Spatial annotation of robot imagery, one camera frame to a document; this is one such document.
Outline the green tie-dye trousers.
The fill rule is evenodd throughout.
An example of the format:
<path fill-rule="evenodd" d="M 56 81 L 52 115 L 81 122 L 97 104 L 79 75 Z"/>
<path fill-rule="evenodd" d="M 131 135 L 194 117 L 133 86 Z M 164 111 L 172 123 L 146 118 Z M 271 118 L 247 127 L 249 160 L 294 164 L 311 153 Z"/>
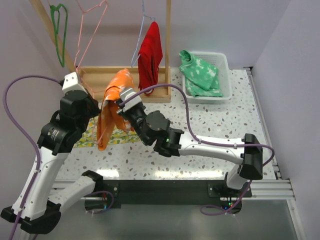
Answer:
<path fill-rule="evenodd" d="M 185 76 L 185 86 L 193 97 L 222 98 L 219 69 L 202 60 L 193 53 L 182 50 L 179 52 L 181 65 L 179 70 Z"/>

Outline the blue wire hanger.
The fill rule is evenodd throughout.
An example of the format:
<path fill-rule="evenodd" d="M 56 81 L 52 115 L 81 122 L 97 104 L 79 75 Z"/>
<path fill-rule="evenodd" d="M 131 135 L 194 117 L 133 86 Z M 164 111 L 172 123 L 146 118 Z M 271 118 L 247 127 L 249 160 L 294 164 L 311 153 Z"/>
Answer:
<path fill-rule="evenodd" d="M 139 29 L 137 42 L 136 42 L 136 45 L 135 45 L 135 50 L 134 50 L 134 52 L 132 54 L 131 61 L 130 61 L 130 67 L 131 68 L 133 68 L 136 65 L 136 63 L 137 63 L 137 61 L 138 61 L 138 59 L 140 57 L 140 54 L 138 54 L 138 49 L 139 49 L 139 46 L 140 46 L 140 43 L 141 43 L 141 37 L 142 37 L 142 31 L 143 31 L 145 19 L 150 19 L 152 22 L 154 22 L 156 20 L 155 17 L 152 17 L 152 16 L 146 14 L 145 1 L 144 0 L 141 1 L 141 7 L 142 7 L 142 19 L 141 19 L 141 24 L 140 24 L 140 29 Z"/>

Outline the orange tie-dye trousers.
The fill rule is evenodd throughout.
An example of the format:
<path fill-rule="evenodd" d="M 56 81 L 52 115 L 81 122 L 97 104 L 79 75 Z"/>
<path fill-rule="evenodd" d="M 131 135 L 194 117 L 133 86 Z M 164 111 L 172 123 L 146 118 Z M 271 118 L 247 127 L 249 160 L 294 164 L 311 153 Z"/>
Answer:
<path fill-rule="evenodd" d="M 119 110 L 117 100 L 120 99 L 120 92 L 126 88 L 133 87 L 133 77 L 126 68 L 118 71 L 107 85 L 96 127 L 96 139 L 99 151 L 104 151 L 107 148 L 114 128 L 125 132 L 133 129 L 127 120 L 117 114 Z"/>

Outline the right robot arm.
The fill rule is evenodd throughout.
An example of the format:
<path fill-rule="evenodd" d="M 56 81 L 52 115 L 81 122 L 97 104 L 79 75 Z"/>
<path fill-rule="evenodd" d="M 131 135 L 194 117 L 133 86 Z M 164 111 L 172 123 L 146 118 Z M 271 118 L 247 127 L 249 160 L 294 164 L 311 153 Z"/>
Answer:
<path fill-rule="evenodd" d="M 223 192 L 235 196 L 247 181 L 263 178 L 263 150 L 253 134 L 244 138 L 217 139 L 213 137 L 193 137 L 190 132 L 172 128 L 169 119 L 158 110 L 145 113 L 145 106 L 140 102 L 125 109 L 120 108 L 117 114 L 129 121 L 134 131 L 146 146 L 163 157 L 202 156 L 221 159 L 234 164 L 226 173 Z"/>

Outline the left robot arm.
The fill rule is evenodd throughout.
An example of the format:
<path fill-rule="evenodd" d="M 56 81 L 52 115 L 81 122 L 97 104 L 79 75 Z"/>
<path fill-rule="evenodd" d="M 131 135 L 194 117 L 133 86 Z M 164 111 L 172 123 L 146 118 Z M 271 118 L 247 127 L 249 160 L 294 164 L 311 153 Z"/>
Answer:
<path fill-rule="evenodd" d="M 86 90 L 73 89 L 65 93 L 60 109 L 41 129 L 35 144 L 33 169 L 16 202 L 2 210 L 3 219 L 20 225 L 29 234 L 48 234 L 56 227 L 62 213 L 79 199 L 103 192 L 102 176 L 88 170 L 64 190 L 50 195 L 60 168 L 87 130 L 90 119 L 99 112 L 98 102 Z"/>

